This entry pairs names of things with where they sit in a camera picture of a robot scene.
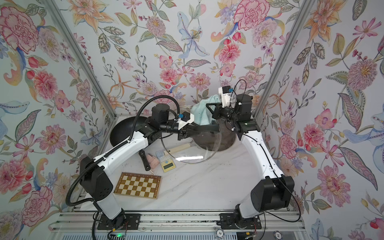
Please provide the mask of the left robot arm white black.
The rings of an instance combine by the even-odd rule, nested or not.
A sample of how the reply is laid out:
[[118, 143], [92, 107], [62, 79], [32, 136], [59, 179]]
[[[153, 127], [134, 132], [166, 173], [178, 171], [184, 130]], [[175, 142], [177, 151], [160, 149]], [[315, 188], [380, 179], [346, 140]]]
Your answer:
[[144, 150], [163, 133], [176, 134], [178, 140], [192, 138], [204, 132], [218, 133], [218, 124], [197, 125], [194, 115], [181, 113], [180, 108], [173, 113], [175, 118], [169, 119], [169, 105], [157, 104], [152, 108], [152, 116], [144, 119], [140, 115], [134, 117], [130, 125], [130, 135], [119, 142], [111, 150], [93, 159], [86, 157], [81, 162], [81, 172], [73, 185], [81, 184], [90, 198], [83, 202], [92, 202], [97, 210], [103, 213], [111, 223], [119, 223], [125, 219], [124, 210], [119, 206], [112, 190], [110, 176], [126, 160]]

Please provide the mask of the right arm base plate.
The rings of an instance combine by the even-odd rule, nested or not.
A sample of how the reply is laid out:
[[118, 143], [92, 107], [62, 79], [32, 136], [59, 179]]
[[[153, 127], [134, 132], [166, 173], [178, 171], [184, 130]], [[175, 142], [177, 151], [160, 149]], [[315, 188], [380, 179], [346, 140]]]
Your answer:
[[235, 213], [219, 214], [217, 225], [223, 230], [261, 230], [262, 225], [259, 217], [244, 219]]

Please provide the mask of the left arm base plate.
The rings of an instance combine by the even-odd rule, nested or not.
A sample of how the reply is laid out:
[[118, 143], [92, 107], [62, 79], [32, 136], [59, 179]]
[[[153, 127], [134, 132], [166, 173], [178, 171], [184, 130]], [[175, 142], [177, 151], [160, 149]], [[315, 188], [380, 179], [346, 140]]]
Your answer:
[[113, 220], [110, 220], [102, 214], [99, 219], [97, 230], [138, 230], [140, 219], [141, 214], [125, 214], [124, 216], [120, 214]]

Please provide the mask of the light green cleaning cloth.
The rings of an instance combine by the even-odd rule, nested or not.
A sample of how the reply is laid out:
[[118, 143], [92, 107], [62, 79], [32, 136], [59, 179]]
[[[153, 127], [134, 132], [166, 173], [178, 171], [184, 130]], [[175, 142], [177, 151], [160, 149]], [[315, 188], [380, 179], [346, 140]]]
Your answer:
[[210, 125], [212, 122], [212, 113], [206, 107], [206, 104], [221, 103], [219, 95], [213, 95], [208, 99], [201, 100], [191, 109], [191, 114], [194, 115], [194, 123], [199, 126]]

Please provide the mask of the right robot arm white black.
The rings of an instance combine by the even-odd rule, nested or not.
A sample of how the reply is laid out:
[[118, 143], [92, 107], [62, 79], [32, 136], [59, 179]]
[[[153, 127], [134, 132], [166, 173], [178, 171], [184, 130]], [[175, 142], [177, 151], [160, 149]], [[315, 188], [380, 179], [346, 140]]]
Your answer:
[[287, 208], [293, 197], [294, 180], [286, 176], [274, 162], [257, 122], [252, 119], [252, 97], [246, 94], [236, 95], [232, 107], [230, 93], [220, 94], [220, 103], [207, 104], [213, 119], [222, 119], [229, 123], [256, 164], [259, 182], [250, 195], [235, 207], [239, 220], [256, 217], [270, 210]]

